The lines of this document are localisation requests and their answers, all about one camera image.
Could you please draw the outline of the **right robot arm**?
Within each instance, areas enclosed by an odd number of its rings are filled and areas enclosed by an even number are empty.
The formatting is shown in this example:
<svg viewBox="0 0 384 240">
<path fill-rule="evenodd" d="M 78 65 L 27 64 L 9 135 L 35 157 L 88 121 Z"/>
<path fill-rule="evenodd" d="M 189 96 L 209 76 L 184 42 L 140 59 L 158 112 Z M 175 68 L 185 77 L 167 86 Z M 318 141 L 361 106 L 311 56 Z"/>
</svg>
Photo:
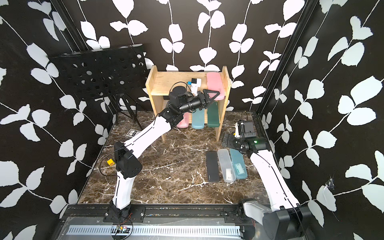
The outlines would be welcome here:
<svg viewBox="0 0 384 240">
<path fill-rule="evenodd" d="M 265 138 L 238 137 L 224 134 L 222 146 L 247 155 L 257 169 L 269 197 L 270 206 L 257 201 L 242 203 L 244 214 L 260 223 L 270 240 L 309 239 L 307 229 L 313 215 L 287 186 L 276 164 L 272 147 Z"/>
</svg>

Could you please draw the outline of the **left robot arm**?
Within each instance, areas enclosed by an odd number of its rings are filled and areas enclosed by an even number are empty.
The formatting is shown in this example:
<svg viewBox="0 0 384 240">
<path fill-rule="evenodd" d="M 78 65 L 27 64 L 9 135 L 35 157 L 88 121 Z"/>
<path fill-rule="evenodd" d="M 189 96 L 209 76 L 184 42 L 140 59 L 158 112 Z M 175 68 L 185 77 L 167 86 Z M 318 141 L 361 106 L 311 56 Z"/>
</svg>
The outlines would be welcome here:
<svg viewBox="0 0 384 240">
<path fill-rule="evenodd" d="M 219 91 L 208 89 L 193 95 L 185 87 L 177 86 L 169 92 L 170 99 L 166 107 L 151 124 L 130 140 L 115 143 L 117 186 L 109 211 L 117 219 L 125 220 L 130 215 L 133 183 L 143 168 L 139 161 L 142 153 L 159 137 L 176 127 L 183 120 L 184 113 L 207 109 L 219 95 Z"/>
</svg>

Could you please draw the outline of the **light blue pencil case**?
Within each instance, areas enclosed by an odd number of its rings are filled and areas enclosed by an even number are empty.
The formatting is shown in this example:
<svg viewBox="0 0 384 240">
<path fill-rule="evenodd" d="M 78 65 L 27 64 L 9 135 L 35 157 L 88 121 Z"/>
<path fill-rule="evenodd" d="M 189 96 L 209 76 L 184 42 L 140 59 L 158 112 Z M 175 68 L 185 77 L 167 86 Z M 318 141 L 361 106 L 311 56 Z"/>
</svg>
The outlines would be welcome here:
<svg viewBox="0 0 384 240">
<path fill-rule="evenodd" d="M 239 180 L 246 179 L 248 177 L 248 173 L 243 154 L 241 154 L 238 150 L 230 149 L 230 155 L 236 178 Z"/>
</svg>

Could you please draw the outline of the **dark grey pencil case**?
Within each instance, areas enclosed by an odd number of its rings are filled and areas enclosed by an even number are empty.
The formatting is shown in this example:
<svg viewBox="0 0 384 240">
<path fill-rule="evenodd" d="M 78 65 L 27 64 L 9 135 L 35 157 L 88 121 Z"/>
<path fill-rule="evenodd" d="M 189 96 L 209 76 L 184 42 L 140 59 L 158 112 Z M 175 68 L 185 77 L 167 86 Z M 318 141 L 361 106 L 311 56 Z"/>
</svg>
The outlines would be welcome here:
<svg viewBox="0 0 384 240">
<path fill-rule="evenodd" d="M 207 177 L 209 183 L 220 181 L 218 155 L 215 151 L 206 152 Z"/>
</svg>

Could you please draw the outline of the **frosted white pencil case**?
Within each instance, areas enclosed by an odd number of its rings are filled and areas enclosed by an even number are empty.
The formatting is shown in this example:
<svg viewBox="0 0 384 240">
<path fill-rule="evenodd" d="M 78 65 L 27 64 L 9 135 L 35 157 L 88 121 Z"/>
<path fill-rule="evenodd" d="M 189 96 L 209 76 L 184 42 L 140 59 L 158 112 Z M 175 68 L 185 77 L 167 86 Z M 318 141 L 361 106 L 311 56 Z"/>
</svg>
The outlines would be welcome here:
<svg viewBox="0 0 384 240">
<path fill-rule="evenodd" d="M 219 163 L 221 166 L 223 179 L 226 183 L 232 183 L 236 180 L 232 160 L 228 150 L 220 149 L 217 151 Z"/>
</svg>

